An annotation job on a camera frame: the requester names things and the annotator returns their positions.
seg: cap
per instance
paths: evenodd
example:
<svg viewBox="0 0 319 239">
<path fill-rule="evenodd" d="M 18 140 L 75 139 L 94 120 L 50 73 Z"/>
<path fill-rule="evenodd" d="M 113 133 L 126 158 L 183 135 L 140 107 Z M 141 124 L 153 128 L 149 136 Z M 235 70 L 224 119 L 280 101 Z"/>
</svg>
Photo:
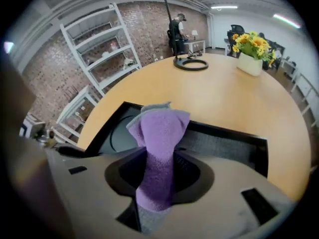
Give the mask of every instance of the cap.
<svg viewBox="0 0 319 239">
<path fill-rule="evenodd" d="M 184 18 L 183 21 L 187 21 L 186 18 L 185 18 L 185 15 L 184 15 L 183 13 L 179 13 L 177 16 L 178 16 L 178 17 L 179 17 L 179 16 L 182 16 L 182 17 Z"/>
</svg>

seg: wooden table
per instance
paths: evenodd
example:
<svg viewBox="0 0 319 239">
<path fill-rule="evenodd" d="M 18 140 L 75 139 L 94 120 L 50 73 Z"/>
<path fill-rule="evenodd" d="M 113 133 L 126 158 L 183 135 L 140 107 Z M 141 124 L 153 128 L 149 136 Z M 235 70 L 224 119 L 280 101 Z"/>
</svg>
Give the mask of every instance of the wooden table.
<svg viewBox="0 0 319 239">
<path fill-rule="evenodd" d="M 268 180 L 292 200 L 307 186 L 311 149 L 305 121 L 289 93 L 270 75 L 236 69 L 237 59 L 204 54 L 204 71 L 183 71 L 173 58 L 127 76 L 93 109 L 77 146 L 86 149 L 113 112 L 127 101 L 149 105 L 171 101 L 198 122 L 256 134 L 268 140 Z"/>
</svg>

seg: flower vase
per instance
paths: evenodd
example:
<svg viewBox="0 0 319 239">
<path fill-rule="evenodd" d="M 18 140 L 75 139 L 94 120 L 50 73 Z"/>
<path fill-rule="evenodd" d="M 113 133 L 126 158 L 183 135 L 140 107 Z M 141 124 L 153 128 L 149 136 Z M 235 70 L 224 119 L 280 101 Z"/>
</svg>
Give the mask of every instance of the flower vase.
<svg viewBox="0 0 319 239">
<path fill-rule="evenodd" d="M 240 53 L 237 68 L 252 76 L 259 76 L 263 69 L 263 61 Z"/>
</svg>

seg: black chair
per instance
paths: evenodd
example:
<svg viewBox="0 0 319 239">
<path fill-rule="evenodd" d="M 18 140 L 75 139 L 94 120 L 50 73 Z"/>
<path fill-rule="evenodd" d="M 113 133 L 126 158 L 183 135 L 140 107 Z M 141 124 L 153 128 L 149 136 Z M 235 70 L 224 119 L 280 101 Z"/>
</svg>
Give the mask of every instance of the black chair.
<svg viewBox="0 0 319 239">
<path fill-rule="evenodd" d="M 238 34 L 242 35 L 245 33 L 245 30 L 242 26 L 240 25 L 230 25 L 231 30 L 227 32 L 228 40 L 229 40 L 229 45 L 230 45 L 230 52 L 228 53 L 228 56 L 233 56 L 233 46 L 236 45 L 236 41 L 233 40 L 233 35 Z"/>
</svg>

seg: ceiling light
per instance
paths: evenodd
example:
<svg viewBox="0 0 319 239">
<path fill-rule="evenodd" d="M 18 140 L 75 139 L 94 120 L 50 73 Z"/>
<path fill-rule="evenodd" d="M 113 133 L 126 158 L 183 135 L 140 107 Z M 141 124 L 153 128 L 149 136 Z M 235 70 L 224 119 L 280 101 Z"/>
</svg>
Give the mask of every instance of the ceiling light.
<svg viewBox="0 0 319 239">
<path fill-rule="evenodd" d="M 300 28 L 300 26 L 298 24 L 296 24 L 296 23 L 292 22 L 291 20 L 289 20 L 289 19 L 287 19 L 285 17 L 282 17 L 282 16 L 280 16 L 278 14 L 274 14 L 273 17 L 277 18 L 277 19 L 280 19 L 280 20 L 284 21 L 285 23 L 288 23 L 289 25 L 294 26 L 295 28 Z"/>
<path fill-rule="evenodd" d="M 213 6 L 212 9 L 237 9 L 236 5 Z"/>
<path fill-rule="evenodd" d="M 4 51 L 6 52 L 6 54 L 10 53 L 13 46 L 13 42 L 4 42 Z"/>
</svg>

